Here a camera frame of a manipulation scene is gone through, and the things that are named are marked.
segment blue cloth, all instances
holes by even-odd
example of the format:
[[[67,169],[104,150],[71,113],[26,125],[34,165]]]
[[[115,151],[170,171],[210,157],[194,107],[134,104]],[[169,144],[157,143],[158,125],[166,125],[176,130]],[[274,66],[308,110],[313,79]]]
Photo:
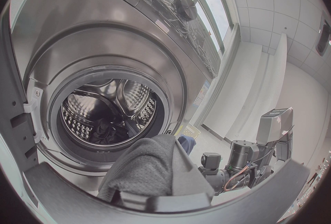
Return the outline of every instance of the blue cloth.
[[[197,144],[193,137],[181,134],[178,138],[178,142],[181,144],[187,155],[190,155],[193,147]]]

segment stainless steel drum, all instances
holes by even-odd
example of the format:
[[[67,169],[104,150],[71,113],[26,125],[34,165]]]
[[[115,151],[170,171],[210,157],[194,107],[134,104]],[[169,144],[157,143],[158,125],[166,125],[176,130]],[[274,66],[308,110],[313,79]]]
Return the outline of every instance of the stainless steel drum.
[[[140,135],[151,123],[155,113],[153,91],[135,81],[111,79],[91,82],[73,91],[61,106],[61,118],[68,132],[89,144],[119,145]],[[106,140],[93,143],[99,120],[110,126],[124,128],[122,140],[107,130]]]

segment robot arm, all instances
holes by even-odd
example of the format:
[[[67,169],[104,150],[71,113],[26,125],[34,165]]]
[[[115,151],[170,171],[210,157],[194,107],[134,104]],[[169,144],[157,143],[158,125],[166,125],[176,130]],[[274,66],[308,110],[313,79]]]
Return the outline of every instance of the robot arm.
[[[205,152],[201,157],[199,171],[214,188],[215,195],[249,188],[261,183],[271,175],[269,165],[276,150],[276,159],[286,161],[292,156],[293,109],[271,110],[260,119],[256,143],[234,140],[228,164],[219,170],[221,156]]]

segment washing machine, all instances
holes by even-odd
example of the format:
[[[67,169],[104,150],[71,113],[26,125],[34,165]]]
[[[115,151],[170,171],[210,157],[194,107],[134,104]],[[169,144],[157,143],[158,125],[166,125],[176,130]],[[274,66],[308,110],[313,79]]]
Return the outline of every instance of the washing machine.
[[[187,2],[21,0],[12,46],[36,144],[26,157],[93,192],[138,139],[178,137],[220,67]]]

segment ceiling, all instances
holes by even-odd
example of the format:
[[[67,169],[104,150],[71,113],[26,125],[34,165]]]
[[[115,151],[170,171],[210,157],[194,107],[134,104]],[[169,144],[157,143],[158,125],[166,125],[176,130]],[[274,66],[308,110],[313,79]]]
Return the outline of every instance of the ceiling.
[[[330,48],[320,57],[314,47],[318,36],[322,0],[235,0],[242,41],[263,45],[275,54],[282,32],[287,34],[287,61],[313,76],[331,93]]]

